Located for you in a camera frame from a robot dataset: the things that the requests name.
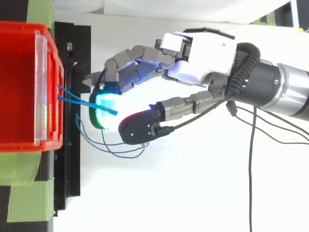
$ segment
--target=black metal frame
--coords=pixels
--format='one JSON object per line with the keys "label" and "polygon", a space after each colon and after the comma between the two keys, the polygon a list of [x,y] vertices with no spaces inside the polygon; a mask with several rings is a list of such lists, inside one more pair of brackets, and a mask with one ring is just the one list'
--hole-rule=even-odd
{"label": "black metal frame", "polygon": [[[78,97],[90,93],[82,80],[91,71],[91,27],[55,22],[55,41],[65,69],[65,89]],[[80,133],[75,124],[75,114],[80,112],[80,105],[64,103],[63,146],[55,151],[55,216],[66,209],[68,197],[80,196]]]}

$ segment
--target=black cylinder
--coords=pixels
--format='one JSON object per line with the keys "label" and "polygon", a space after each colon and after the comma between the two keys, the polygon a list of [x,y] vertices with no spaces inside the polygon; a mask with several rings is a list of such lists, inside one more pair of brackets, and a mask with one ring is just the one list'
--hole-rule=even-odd
{"label": "black cylinder", "polygon": [[[247,55],[245,52],[238,51],[231,76],[246,60]],[[267,104],[274,98],[280,88],[280,76],[277,66],[268,61],[259,61],[234,100],[256,107]]]}

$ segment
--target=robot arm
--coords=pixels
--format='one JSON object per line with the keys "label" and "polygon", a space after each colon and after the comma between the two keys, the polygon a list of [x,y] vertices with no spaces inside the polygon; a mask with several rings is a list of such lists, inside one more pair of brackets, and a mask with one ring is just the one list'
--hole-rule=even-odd
{"label": "robot arm", "polygon": [[174,128],[160,127],[160,122],[205,112],[232,96],[267,111],[309,120],[307,72],[260,60],[254,45],[237,45],[233,36],[217,30],[167,33],[156,41],[155,48],[137,45],[120,52],[106,61],[100,82],[104,82],[103,92],[122,94],[160,75],[206,90],[188,98],[157,102],[150,110],[124,119],[119,132],[127,144],[168,135]]}

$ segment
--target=black cable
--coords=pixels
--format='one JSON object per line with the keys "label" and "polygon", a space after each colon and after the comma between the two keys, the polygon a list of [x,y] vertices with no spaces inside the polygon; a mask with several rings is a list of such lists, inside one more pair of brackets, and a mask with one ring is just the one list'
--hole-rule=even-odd
{"label": "black cable", "polygon": [[268,112],[268,111],[265,111],[265,110],[262,110],[262,111],[264,111],[264,112],[266,112],[267,114],[269,114],[269,115],[271,115],[271,116],[273,116],[273,117],[275,117],[275,118],[281,120],[282,122],[285,122],[285,123],[291,125],[292,127],[295,127],[296,129],[299,129],[300,131],[304,132],[306,135],[309,135],[309,132],[307,132],[307,131],[305,131],[304,129],[300,128],[299,126],[293,124],[292,122],[289,122],[288,120],[285,120],[284,118],[282,118],[282,117],[280,117],[280,116],[278,116],[278,115],[275,115],[275,114],[273,114],[273,113],[271,113],[271,112]]}
{"label": "black cable", "polygon": [[252,153],[253,153],[253,141],[256,128],[256,107],[253,108],[253,124],[250,140],[250,152],[249,152],[249,225],[250,232],[252,232]]}
{"label": "black cable", "polygon": [[100,76],[98,77],[97,83],[95,85],[95,90],[99,90],[100,89],[100,83],[101,83],[101,80],[102,80],[104,74],[105,74],[105,69],[103,69],[103,71],[101,72]]}
{"label": "black cable", "polygon": [[211,106],[209,109],[205,110],[204,112],[200,113],[198,116],[195,116],[194,118],[186,121],[186,122],[183,122],[177,126],[174,127],[174,130],[177,130],[181,127],[184,127],[188,124],[190,124],[191,122],[194,122],[196,120],[198,120],[199,118],[203,117],[204,115],[208,114],[211,110],[217,108],[219,105],[221,105],[223,102],[231,99],[232,97],[234,97],[234,94],[233,95],[227,95],[225,98],[223,98],[222,100],[218,101],[215,105]]}
{"label": "black cable", "polygon": [[244,64],[237,70],[237,72],[230,78],[226,91],[228,94],[238,94],[240,89],[249,78],[250,73],[260,61],[260,50],[251,43],[237,44],[237,51],[244,51],[248,53],[248,57]]}
{"label": "black cable", "polygon": [[[235,116],[239,121],[242,121],[243,123],[246,123],[247,125],[249,126],[252,126],[251,123],[249,122],[246,122],[245,120],[241,119],[240,117],[238,116]],[[293,143],[286,143],[286,142],[282,142],[282,141],[279,141],[277,139],[275,139],[274,137],[272,137],[270,134],[268,134],[267,132],[265,132],[264,130],[258,128],[258,127],[255,127],[257,130],[261,131],[262,133],[264,133],[265,135],[267,135],[269,138],[271,138],[272,140],[276,141],[277,143],[280,143],[280,144],[286,144],[286,145],[293,145],[293,144],[297,144],[297,145],[309,145],[309,143],[298,143],[298,142],[293,142]]]}
{"label": "black cable", "polygon": [[[250,110],[247,110],[247,109],[245,109],[245,108],[242,108],[242,107],[239,107],[239,106],[237,106],[237,108],[240,109],[240,110],[246,111],[246,112],[248,112],[248,113],[250,113],[250,114],[253,114],[253,112],[251,112]],[[257,115],[257,117],[258,117],[259,119],[263,120],[264,122],[268,123],[269,125],[273,126],[273,127],[277,127],[277,128],[279,128],[279,129],[282,129],[282,130],[285,130],[285,131],[289,131],[289,132],[298,134],[298,135],[302,136],[303,138],[305,138],[307,141],[309,141],[309,139],[308,139],[306,136],[304,136],[302,133],[296,132],[296,131],[294,131],[294,130],[287,129],[287,128],[285,128],[285,127],[280,127],[280,126],[278,126],[278,125],[276,125],[276,124],[273,124],[273,123],[271,123],[271,122],[268,122],[266,119],[262,118],[262,117],[259,116],[259,115]],[[246,123],[246,124],[248,124],[248,125],[251,125],[250,123],[248,123],[248,122],[242,120],[242,119],[239,118],[239,117],[237,117],[237,119],[239,119],[240,121],[242,121],[242,122],[244,122],[244,123]],[[260,128],[257,128],[257,129],[260,130],[261,132],[263,132],[264,134],[266,134],[269,138],[275,140],[275,141],[278,142],[278,143],[281,143],[281,144],[299,144],[299,143],[284,143],[284,142],[280,142],[280,141],[274,139],[273,137],[271,137],[269,134],[267,134],[265,131],[261,130]]]}

